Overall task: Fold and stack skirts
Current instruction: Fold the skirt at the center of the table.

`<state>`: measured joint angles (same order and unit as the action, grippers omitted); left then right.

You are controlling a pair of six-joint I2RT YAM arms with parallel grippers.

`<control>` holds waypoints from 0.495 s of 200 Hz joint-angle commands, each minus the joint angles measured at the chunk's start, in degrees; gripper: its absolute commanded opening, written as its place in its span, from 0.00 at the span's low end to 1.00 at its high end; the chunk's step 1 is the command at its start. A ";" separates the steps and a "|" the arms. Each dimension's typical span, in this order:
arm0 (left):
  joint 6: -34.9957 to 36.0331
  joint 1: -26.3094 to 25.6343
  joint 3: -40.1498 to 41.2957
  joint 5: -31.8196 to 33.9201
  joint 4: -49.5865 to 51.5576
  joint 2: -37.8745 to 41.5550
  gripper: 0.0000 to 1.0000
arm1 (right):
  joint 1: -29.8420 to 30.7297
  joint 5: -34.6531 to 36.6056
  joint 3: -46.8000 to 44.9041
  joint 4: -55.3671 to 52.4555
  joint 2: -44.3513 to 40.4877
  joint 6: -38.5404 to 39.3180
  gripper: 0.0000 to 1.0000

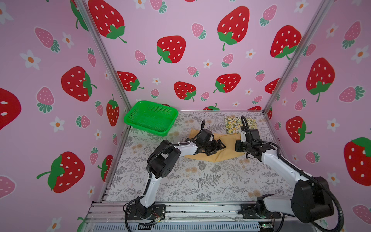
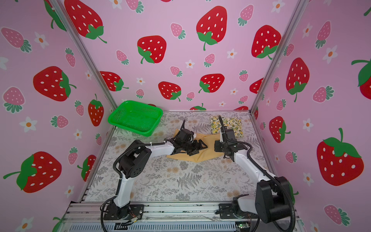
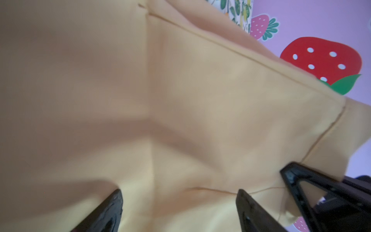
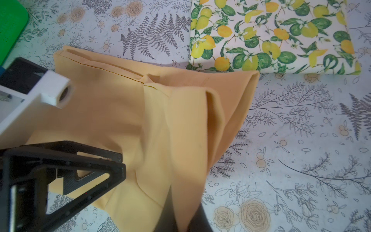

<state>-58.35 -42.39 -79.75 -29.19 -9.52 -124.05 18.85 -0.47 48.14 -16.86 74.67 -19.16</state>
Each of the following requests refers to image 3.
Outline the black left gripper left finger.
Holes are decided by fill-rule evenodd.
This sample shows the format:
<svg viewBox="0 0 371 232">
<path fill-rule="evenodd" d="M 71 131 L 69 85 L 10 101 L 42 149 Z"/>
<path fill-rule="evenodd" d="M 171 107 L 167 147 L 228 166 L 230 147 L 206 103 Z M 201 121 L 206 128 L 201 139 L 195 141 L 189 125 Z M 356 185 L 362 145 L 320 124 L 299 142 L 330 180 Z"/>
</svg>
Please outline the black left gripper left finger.
<svg viewBox="0 0 371 232">
<path fill-rule="evenodd" d="M 122 207 L 122 192 L 116 189 L 71 232 L 118 232 Z"/>
</svg>

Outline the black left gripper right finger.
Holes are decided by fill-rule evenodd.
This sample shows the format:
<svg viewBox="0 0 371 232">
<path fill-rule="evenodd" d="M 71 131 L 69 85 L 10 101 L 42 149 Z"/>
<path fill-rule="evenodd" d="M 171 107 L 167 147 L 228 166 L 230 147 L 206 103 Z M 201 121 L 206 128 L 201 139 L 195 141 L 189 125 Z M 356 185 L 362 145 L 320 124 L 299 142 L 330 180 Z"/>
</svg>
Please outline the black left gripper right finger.
<svg viewBox="0 0 371 232">
<path fill-rule="evenodd" d="M 243 189 L 238 190 L 236 207 L 242 232 L 287 232 Z"/>
</svg>

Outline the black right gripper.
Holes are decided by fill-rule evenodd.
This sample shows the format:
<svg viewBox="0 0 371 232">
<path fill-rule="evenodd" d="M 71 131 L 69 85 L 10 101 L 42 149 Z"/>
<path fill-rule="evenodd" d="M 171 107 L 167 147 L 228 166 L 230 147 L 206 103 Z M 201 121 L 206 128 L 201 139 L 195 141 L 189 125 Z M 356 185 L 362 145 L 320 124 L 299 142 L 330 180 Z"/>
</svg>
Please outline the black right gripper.
<svg viewBox="0 0 371 232">
<path fill-rule="evenodd" d="M 369 232 L 371 177 L 335 180 L 292 162 L 281 177 L 311 232 Z"/>
</svg>

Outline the tan skirt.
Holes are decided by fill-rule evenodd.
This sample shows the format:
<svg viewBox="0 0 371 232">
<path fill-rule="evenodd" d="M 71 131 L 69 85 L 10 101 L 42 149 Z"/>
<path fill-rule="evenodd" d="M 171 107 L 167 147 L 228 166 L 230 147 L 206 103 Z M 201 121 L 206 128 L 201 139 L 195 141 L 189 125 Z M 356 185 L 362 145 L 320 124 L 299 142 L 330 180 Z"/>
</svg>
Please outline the tan skirt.
<svg viewBox="0 0 371 232">
<path fill-rule="evenodd" d="M 1 1 L 1 231 L 69 232 L 114 190 L 121 232 L 239 232 L 244 189 L 281 225 L 280 176 L 336 180 L 371 108 L 205 1 Z"/>
</svg>

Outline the lemon print skirt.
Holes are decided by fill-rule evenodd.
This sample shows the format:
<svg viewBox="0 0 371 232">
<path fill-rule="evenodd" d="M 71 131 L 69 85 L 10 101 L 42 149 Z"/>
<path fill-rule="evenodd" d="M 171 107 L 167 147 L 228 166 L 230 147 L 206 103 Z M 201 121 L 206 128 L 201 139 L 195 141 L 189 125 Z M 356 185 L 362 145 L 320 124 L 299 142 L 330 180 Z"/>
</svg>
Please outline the lemon print skirt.
<svg viewBox="0 0 371 232">
<path fill-rule="evenodd" d="M 251 32 L 254 0 L 206 0 L 245 32 Z"/>
</svg>

